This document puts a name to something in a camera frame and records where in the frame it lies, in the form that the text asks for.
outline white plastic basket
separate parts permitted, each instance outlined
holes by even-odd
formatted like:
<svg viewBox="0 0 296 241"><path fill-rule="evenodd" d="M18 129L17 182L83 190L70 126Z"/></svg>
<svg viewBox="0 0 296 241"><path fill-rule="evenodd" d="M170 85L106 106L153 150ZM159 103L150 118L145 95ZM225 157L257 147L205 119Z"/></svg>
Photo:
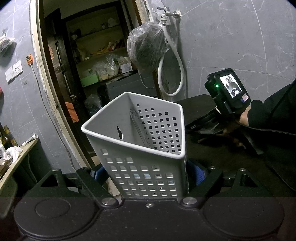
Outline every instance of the white plastic basket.
<svg viewBox="0 0 296 241"><path fill-rule="evenodd" d="M186 194L182 106L125 92L81 129L124 198Z"/></svg>

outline round black disc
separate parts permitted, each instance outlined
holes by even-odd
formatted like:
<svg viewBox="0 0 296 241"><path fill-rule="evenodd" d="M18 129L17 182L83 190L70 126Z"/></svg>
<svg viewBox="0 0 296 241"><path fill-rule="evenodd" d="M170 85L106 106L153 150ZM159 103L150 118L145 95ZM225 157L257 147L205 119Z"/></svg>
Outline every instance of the round black disc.
<svg viewBox="0 0 296 241"><path fill-rule="evenodd" d="M24 197L14 211L23 234L42 239L65 238L81 232L97 213L95 203L76 197Z"/></svg>
<svg viewBox="0 0 296 241"><path fill-rule="evenodd" d="M234 237L252 238L276 231L284 219L275 198L212 197L204 205L206 219Z"/></svg>

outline sticker on device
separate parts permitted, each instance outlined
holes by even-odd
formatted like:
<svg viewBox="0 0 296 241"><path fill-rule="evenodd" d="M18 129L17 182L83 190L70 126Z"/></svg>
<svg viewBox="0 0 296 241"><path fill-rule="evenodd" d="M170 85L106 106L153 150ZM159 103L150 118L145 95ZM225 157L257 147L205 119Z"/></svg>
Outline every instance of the sticker on device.
<svg viewBox="0 0 296 241"><path fill-rule="evenodd" d="M244 94L244 95L242 96L242 99L243 99L244 102L246 102L246 101L248 100L248 98L249 98L249 97L247 96L247 94Z"/></svg>

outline keyhole-shaped slot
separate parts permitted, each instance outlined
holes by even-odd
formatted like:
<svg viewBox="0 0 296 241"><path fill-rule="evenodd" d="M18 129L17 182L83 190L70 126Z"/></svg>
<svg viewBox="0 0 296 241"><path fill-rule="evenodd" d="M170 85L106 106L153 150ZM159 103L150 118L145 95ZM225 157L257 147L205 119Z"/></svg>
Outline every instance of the keyhole-shaped slot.
<svg viewBox="0 0 296 241"><path fill-rule="evenodd" d="M122 134L119 126L117 126L117 131L118 131L118 136L119 136L120 140L123 140L123 134Z"/></svg>

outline black sleeve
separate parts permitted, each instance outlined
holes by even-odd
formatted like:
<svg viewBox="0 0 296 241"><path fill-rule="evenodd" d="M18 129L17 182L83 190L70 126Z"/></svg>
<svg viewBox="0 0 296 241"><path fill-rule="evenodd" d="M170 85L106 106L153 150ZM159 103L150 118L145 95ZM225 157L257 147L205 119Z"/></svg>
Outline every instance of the black sleeve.
<svg viewBox="0 0 296 241"><path fill-rule="evenodd" d="M251 102L248 112L250 127L296 133L296 80L268 97L264 103Z"/></svg>

